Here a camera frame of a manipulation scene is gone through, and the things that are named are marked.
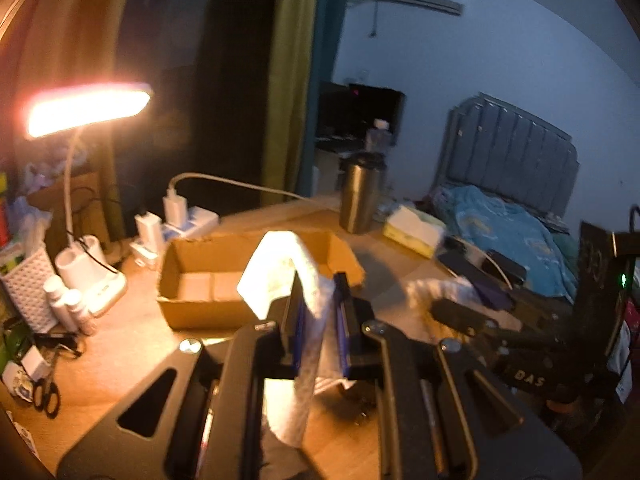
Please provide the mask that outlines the white towel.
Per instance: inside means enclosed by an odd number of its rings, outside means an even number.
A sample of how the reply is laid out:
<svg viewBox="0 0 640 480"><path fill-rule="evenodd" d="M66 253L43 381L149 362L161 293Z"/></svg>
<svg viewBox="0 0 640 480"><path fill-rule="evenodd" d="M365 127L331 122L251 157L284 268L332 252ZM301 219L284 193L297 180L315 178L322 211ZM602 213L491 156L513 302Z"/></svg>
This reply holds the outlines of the white towel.
<svg viewBox="0 0 640 480"><path fill-rule="evenodd" d="M334 289L292 231L267 232L239 281L238 293L256 318L278 323L291 358L292 379L265 383L264 413L276 438L293 448L303 444Z"/></svg>

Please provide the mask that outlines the black smartphone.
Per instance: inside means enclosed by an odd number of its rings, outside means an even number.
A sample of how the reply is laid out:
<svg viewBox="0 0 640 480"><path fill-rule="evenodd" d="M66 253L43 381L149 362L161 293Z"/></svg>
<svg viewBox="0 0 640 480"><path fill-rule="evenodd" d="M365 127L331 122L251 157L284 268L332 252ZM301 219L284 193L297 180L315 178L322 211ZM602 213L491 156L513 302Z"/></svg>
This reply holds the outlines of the black smartphone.
<svg viewBox="0 0 640 480"><path fill-rule="evenodd" d="M523 286L527 278L524 266L496 250L488 250L480 268L488 275L512 286Z"/></svg>

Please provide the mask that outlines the yellow tissue box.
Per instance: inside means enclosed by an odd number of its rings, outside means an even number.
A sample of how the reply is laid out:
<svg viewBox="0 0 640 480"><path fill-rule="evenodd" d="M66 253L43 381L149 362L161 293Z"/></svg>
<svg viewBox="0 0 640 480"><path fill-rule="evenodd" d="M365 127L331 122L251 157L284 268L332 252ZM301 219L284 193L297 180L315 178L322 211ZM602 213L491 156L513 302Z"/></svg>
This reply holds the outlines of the yellow tissue box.
<svg viewBox="0 0 640 480"><path fill-rule="evenodd" d="M444 239L446 224L426 212L399 206L385 221L383 235L431 259Z"/></svg>

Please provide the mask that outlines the blue blanket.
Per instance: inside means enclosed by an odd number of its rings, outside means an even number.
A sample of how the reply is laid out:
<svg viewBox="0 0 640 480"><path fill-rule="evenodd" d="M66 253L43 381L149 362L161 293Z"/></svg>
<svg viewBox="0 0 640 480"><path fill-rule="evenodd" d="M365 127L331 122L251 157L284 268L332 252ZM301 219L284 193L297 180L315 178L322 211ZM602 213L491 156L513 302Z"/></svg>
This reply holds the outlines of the blue blanket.
<svg viewBox="0 0 640 480"><path fill-rule="evenodd" d="M432 204L451 235L524 266L525 284L533 292L575 300L575 272L552 233L522 206L488 196L473 185L440 186Z"/></svg>

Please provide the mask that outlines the white power strip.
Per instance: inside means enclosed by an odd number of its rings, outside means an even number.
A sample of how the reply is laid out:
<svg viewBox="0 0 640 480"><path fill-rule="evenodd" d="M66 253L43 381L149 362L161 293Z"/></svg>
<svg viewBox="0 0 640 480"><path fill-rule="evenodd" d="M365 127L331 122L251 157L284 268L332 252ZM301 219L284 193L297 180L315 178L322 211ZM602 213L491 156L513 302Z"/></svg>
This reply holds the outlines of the white power strip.
<svg viewBox="0 0 640 480"><path fill-rule="evenodd" d="M149 252L140 242L139 233L129 244L134 262L144 268L155 269L162 260L165 249L171 240L175 238L198 238L208 234L219 224L219 216L213 211L193 206L188 209L188 218L182 228L174 228L166 222L162 222L162 231L165 241L164 249L160 254Z"/></svg>

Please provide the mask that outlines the stainless steel tumbler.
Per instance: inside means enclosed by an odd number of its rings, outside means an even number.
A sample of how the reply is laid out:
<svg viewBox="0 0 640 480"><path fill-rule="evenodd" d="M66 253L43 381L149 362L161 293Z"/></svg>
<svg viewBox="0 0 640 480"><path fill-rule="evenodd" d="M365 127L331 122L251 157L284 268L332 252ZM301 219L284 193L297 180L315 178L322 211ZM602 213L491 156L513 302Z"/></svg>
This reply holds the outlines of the stainless steel tumbler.
<svg viewBox="0 0 640 480"><path fill-rule="evenodd" d="M385 156L359 152L347 161L341 192L340 225L350 234L371 229L386 176Z"/></svg>

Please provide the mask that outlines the grey padded headboard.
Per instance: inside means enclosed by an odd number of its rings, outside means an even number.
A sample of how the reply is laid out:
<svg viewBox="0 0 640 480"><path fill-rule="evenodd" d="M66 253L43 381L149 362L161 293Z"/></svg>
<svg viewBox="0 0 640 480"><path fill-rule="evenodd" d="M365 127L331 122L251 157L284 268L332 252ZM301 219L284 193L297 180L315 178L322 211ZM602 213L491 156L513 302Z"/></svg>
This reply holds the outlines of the grey padded headboard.
<svg viewBox="0 0 640 480"><path fill-rule="evenodd" d="M474 185L535 216L562 218L578 170L568 133L479 93L450 110L433 184Z"/></svg>

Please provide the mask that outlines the clear water bottle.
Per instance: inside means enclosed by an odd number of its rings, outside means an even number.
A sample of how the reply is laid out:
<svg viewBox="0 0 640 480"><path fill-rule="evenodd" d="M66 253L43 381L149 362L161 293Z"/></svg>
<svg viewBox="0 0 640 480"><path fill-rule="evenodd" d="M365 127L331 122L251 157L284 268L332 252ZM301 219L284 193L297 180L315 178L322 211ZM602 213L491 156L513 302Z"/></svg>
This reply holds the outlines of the clear water bottle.
<svg viewBox="0 0 640 480"><path fill-rule="evenodd" d="M392 147L393 135L390 133L390 125L386 120L375 119L373 127L367 131L364 149L368 153L375 153L386 157Z"/></svg>

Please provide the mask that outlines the small white pill bottle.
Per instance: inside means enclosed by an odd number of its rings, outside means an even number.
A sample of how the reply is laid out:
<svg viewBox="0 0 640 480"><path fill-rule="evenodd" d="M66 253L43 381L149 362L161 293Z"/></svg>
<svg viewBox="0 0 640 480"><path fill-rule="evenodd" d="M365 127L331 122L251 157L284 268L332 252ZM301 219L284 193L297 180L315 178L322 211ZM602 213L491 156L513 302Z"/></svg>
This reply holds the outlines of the small white pill bottle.
<svg viewBox="0 0 640 480"><path fill-rule="evenodd" d="M96 320L85 305L84 295L78 289L69 289L65 295L65 305L78 330L85 336L93 336L98 331Z"/></svg>

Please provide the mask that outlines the white desk lamp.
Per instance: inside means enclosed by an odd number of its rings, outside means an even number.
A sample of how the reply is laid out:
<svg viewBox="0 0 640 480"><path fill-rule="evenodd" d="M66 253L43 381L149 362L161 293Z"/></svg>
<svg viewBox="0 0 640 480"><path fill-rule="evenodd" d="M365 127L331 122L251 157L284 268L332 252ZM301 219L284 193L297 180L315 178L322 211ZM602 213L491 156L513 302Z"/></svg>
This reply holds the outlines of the white desk lamp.
<svg viewBox="0 0 640 480"><path fill-rule="evenodd" d="M126 292L122 271L109 264L100 240L81 234L75 223L73 173L90 159L82 135L95 126L139 115L152 99L145 82L94 82L36 92L24 110L26 138L39 140L58 133L70 134L63 168L64 220L67 243L54 259L64 284L81 292L89 315L104 315Z"/></svg>

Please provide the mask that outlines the brown cardboard box behind lamp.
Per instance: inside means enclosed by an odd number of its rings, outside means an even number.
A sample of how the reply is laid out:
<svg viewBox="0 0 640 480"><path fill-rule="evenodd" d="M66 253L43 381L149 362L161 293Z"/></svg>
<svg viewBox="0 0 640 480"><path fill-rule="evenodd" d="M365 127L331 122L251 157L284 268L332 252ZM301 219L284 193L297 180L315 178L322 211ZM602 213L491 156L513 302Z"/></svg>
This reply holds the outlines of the brown cardboard box behind lamp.
<svg viewBox="0 0 640 480"><path fill-rule="evenodd" d="M52 214L50 228L47 229L47 251L57 255L68 245L63 196L63 182L58 180L48 188L27 196L29 205ZM70 180L70 203L75 236L94 235L102 244L111 241L101 200L99 177L96 172L87 172Z"/></svg>

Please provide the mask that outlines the large white pill bottle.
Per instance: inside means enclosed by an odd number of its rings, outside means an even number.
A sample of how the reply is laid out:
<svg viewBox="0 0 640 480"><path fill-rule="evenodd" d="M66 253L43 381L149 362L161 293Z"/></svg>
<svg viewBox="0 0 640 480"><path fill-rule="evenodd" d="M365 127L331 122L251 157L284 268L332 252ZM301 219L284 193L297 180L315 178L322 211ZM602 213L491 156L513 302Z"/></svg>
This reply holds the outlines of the large white pill bottle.
<svg viewBox="0 0 640 480"><path fill-rule="evenodd" d="M54 316L66 332L77 333L78 327L67 310L65 295L68 289L62 278L56 274L49 276L43 283L43 291Z"/></svg>

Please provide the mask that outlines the black scissors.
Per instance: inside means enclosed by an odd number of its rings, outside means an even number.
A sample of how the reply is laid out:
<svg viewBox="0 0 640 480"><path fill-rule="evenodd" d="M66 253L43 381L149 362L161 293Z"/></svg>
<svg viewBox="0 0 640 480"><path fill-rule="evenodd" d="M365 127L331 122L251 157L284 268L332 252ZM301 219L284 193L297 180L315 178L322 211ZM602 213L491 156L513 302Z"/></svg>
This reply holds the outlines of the black scissors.
<svg viewBox="0 0 640 480"><path fill-rule="evenodd" d="M32 405L37 412L43 413L48 419L58 417L61 407L60 390L54 381L54 372L58 357L60 356L61 345L58 344L54 349L49 362L50 370L35 383L34 395L32 396Z"/></svg>

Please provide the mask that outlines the white woven basket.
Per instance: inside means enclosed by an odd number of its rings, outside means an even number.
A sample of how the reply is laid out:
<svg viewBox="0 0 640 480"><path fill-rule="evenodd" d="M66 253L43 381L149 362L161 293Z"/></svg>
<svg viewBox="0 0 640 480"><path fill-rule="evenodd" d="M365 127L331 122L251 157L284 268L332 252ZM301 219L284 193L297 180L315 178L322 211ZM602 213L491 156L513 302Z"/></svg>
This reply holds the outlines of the white woven basket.
<svg viewBox="0 0 640 480"><path fill-rule="evenodd" d="M46 245L41 243L31 256L1 278L14 308L35 334L45 334L58 324L43 289L54 274Z"/></svg>

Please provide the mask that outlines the green curtain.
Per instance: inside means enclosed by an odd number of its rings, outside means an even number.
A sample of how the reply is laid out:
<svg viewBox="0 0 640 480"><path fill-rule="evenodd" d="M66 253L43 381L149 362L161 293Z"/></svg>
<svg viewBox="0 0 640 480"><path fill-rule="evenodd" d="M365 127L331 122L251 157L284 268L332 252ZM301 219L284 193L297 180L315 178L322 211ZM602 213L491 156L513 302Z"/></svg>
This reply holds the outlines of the green curtain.
<svg viewBox="0 0 640 480"><path fill-rule="evenodd" d="M262 149L262 206L292 192L302 156L317 0L276 0L271 38L267 116Z"/></svg>

